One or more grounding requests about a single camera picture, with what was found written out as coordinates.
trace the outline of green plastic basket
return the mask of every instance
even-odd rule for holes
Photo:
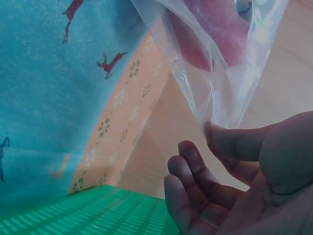
[[[0,234],[176,235],[179,231],[164,200],[102,186],[1,219]]]

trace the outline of fabric with deer print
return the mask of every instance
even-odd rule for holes
[[[68,194],[146,32],[130,0],[0,1],[0,216]]]

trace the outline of wooden floor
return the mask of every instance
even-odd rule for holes
[[[260,85],[241,127],[261,127],[313,110],[312,22],[313,0],[290,0]],[[166,163],[177,154],[177,143],[182,140],[196,143],[221,183],[246,189],[209,153],[199,125],[173,79],[166,85],[119,186],[164,197]]]

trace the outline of palm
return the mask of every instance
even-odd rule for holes
[[[164,182],[169,212],[181,232],[311,234],[312,119],[313,113],[306,113],[256,130],[207,129],[210,150],[250,186],[247,192],[217,183],[194,144],[182,142]],[[304,141],[295,144],[299,139]]]

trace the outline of plastic bag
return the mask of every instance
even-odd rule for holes
[[[197,121],[238,127],[287,0],[132,0]]]

